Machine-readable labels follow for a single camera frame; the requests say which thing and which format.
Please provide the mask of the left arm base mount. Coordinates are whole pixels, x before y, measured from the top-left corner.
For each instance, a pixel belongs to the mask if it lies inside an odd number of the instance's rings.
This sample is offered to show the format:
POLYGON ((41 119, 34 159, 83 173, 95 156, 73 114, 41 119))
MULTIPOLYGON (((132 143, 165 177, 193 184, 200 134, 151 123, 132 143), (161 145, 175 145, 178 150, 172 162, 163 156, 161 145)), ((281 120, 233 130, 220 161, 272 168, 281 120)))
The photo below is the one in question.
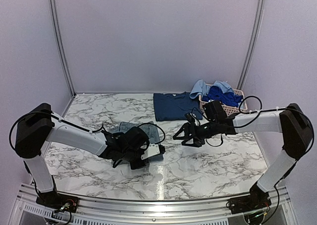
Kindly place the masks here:
POLYGON ((79 198, 71 195, 60 194, 56 191, 37 193, 36 203, 55 210, 75 213, 77 211, 79 198))

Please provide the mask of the dark blue t-shirt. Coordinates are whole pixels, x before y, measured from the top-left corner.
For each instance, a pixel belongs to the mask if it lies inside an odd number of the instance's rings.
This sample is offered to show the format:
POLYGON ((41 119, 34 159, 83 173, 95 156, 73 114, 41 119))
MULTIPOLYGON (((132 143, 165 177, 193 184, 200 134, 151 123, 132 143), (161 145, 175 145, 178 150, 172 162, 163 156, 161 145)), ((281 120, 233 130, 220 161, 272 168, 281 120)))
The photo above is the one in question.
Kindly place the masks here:
POLYGON ((190 113, 193 108, 196 108, 193 113, 196 114, 197 119, 203 118, 199 113, 199 101, 191 99, 189 92, 154 93, 153 105, 156 121, 186 120, 185 114, 190 113))

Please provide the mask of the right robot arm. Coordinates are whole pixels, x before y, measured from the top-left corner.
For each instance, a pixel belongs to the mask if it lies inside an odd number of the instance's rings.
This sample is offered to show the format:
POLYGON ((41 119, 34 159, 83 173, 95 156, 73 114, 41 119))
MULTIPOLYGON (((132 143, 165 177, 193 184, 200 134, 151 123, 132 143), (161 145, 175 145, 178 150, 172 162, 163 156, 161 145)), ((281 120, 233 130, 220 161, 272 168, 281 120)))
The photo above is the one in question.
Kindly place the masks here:
POLYGON ((290 174, 314 144, 313 124, 296 103, 283 108, 239 111, 231 115, 226 114, 217 100, 205 104, 203 108, 207 122, 197 125, 195 117, 187 113, 187 122, 174 134, 174 140, 180 140, 183 146, 199 148, 216 135, 252 133, 255 136, 273 136, 281 143, 281 151, 250 188, 250 194, 245 199, 250 209, 256 209, 264 202, 268 193, 290 174))

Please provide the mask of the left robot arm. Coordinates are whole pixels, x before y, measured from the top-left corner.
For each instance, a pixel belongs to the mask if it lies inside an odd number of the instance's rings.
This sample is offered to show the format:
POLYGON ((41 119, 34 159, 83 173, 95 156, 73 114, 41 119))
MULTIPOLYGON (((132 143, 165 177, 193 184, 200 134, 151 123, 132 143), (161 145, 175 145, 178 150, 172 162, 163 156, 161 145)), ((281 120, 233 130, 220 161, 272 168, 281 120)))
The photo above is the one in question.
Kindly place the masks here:
POLYGON ((87 151, 116 167, 122 161, 134 163, 141 160, 150 142, 147 134, 138 126, 127 132, 110 133, 104 128, 88 130, 55 114, 51 106, 42 103, 13 123, 9 135, 16 133, 9 144, 21 157, 32 175, 38 192, 38 202, 57 208, 65 203, 58 193, 42 155, 45 142, 55 142, 87 151))

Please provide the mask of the pink plastic laundry basket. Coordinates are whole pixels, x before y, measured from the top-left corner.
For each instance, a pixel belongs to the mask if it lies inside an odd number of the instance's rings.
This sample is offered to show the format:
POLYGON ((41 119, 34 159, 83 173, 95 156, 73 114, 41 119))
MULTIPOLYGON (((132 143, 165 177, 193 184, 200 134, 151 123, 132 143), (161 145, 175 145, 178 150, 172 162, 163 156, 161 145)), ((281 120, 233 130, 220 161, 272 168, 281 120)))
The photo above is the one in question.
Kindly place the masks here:
POLYGON ((233 89, 227 83, 223 84, 222 82, 218 82, 216 84, 206 84, 206 86, 207 91, 198 96, 202 111, 204 111, 203 105, 215 100, 220 102, 220 105, 227 115, 238 113, 239 109, 242 112, 247 111, 248 105, 243 101, 245 99, 243 91, 233 89))

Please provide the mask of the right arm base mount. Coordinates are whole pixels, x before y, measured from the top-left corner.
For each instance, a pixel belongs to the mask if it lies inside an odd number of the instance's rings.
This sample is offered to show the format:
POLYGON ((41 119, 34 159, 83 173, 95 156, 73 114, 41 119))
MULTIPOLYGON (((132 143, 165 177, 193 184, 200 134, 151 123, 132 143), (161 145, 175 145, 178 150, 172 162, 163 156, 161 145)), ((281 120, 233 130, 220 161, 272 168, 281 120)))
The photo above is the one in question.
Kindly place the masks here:
POLYGON ((230 198, 226 203, 226 207, 232 214, 245 213, 253 210, 267 208, 271 205, 268 193, 264 195, 245 195, 230 198))

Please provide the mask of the light blue denim jeans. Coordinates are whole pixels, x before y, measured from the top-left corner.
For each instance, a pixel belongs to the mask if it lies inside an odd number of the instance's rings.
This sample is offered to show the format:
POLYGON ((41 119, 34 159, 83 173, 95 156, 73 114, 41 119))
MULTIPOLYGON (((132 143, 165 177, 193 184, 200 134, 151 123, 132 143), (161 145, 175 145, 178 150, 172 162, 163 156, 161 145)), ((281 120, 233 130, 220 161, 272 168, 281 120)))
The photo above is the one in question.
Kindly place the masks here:
MULTIPOLYGON (((130 128, 132 127, 137 127, 137 124, 134 123, 129 123, 129 122, 121 122, 118 126, 111 128, 109 130, 110 133, 118 133, 122 132, 125 133, 127 132, 130 128)), ((157 149, 159 149, 160 153, 157 155, 154 155, 152 157, 145 158, 145 155, 143 155, 142 161, 145 163, 149 162, 154 162, 154 161, 162 161, 163 160, 163 154, 165 153, 165 146, 161 145, 159 141, 161 141, 161 138, 159 136, 159 131, 158 127, 154 125, 152 121, 145 123, 144 125, 141 125, 140 128, 147 134, 149 137, 149 142, 150 144, 156 144, 157 149)))

